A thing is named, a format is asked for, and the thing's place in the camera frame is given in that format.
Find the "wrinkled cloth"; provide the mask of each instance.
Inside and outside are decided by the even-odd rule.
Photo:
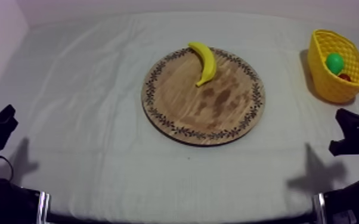
[[[358,30],[253,14],[131,14],[37,27],[0,80],[0,110],[12,104],[20,122],[1,154],[13,160],[16,184],[50,193],[52,212],[78,218],[203,223],[309,212],[312,195],[359,180],[359,156],[328,151],[343,138],[336,110],[359,113],[359,95],[332,105],[312,93],[314,29],[359,48]],[[265,86],[260,121],[230,144],[180,144],[144,115],[145,75],[191,41],[238,55]]]

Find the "floral border pattern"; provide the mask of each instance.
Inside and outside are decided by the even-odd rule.
[[[233,63],[237,63],[239,67],[243,69],[243,72],[247,74],[250,79],[253,81],[252,83],[252,101],[253,105],[250,106],[250,110],[244,115],[243,120],[239,122],[239,125],[234,127],[231,130],[221,130],[219,132],[211,132],[211,133],[202,133],[199,131],[191,130],[189,128],[178,127],[175,126],[174,122],[168,120],[167,117],[160,113],[157,108],[153,107],[154,104],[154,93],[156,92],[156,87],[154,86],[154,82],[158,80],[159,76],[162,74],[163,68],[166,64],[174,59],[180,58],[184,56],[186,53],[191,52],[196,54],[191,48],[183,48],[178,51],[175,51],[169,55],[167,55],[162,61],[160,61],[154,68],[154,70],[150,74],[150,78],[146,81],[146,97],[144,99],[144,103],[148,106],[147,112],[150,113],[152,117],[157,119],[161,126],[165,126],[171,128],[174,135],[183,135],[185,137],[195,137],[197,139],[210,139],[210,140],[218,140],[222,138],[234,138],[242,130],[245,130],[249,125],[250,122],[258,115],[259,110],[262,109],[262,95],[261,89],[262,86],[259,85],[259,77],[258,75],[252,70],[250,65],[246,64],[241,58],[229,54],[223,50],[211,48],[211,50]]]

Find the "wooden board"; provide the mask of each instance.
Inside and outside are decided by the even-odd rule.
[[[190,48],[158,61],[142,89],[143,109],[164,134],[191,145],[219,145],[245,135],[260,119],[265,93],[248,63],[211,48],[217,62],[213,80],[196,87],[203,64]]]

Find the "red ball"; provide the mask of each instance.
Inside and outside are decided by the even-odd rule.
[[[347,75],[347,74],[345,74],[345,73],[340,74],[338,77],[340,77],[340,78],[341,78],[341,79],[343,79],[343,80],[346,80],[346,81],[352,82],[352,80],[351,80],[350,76],[348,76],[348,75]]]

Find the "black cable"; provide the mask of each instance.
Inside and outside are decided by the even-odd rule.
[[[9,182],[11,182],[14,178],[14,168],[13,168],[13,165],[11,165],[10,161],[8,161],[4,156],[0,155],[0,158],[2,158],[3,160],[5,160],[8,165],[10,166],[11,168],[11,176],[10,176],[10,179],[8,180]]]

